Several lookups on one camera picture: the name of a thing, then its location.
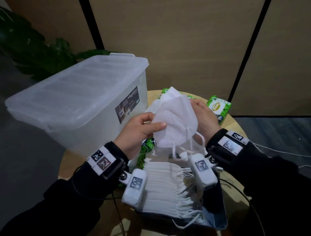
translucent plastic container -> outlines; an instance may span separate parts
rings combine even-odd
[[[15,119],[88,156],[148,107],[148,65],[133,54],[93,56],[13,95],[5,105]]]

wooden tabletop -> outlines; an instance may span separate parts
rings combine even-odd
[[[159,97],[161,90],[148,91],[148,105],[150,105],[155,99]],[[196,99],[201,99],[204,103],[207,100],[199,96],[182,92],[182,94],[191,95]],[[239,126],[239,124],[227,114],[224,122],[222,123],[222,128],[227,130],[233,130],[242,136],[246,137],[246,134]],[[75,169],[85,162],[85,157],[80,157],[79,155],[66,150],[59,168],[59,178],[69,179]],[[220,176],[223,179],[227,179],[232,182],[240,190],[244,187],[229,173],[223,171],[220,172]],[[234,231],[242,222],[248,210],[248,202],[240,195],[238,191],[229,185],[222,184],[223,197],[225,202],[226,213],[228,217],[228,222],[232,231]],[[121,197],[123,193],[122,189],[117,189],[114,192],[115,197]],[[180,230],[177,228],[172,228],[171,225],[165,225],[161,222],[161,227],[155,222],[145,222],[131,207],[123,204],[120,199],[117,199],[118,209],[120,211],[122,222],[125,231],[128,235],[141,235],[141,236],[158,236],[161,234],[168,235],[178,235]],[[101,218],[93,230],[88,235],[115,235],[122,236],[120,234],[121,229],[119,226],[119,219],[112,200],[104,201],[103,205],[100,207]],[[200,234],[205,235],[217,235],[215,230],[206,228],[206,230],[200,230]],[[230,235],[228,230],[224,230],[222,235]]]

person's left hand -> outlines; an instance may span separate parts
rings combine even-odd
[[[129,160],[136,157],[145,139],[151,138],[154,132],[166,128],[166,123],[164,122],[144,124],[146,121],[152,121],[154,116],[151,112],[133,116],[115,139],[114,143],[124,152]]]

gold oval logo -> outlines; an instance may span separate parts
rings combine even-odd
[[[213,106],[212,106],[212,110],[213,111],[216,111],[220,108],[220,103],[219,102],[216,102]]]

screw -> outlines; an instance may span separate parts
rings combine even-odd
[[[216,163],[216,160],[215,160],[213,157],[211,157],[211,158],[210,158],[210,163],[215,164],[215,163]]]
[[[126,173],[122,173],[119,177],[120,180],[126,180],[126,178],[128,177],[128,175]]]

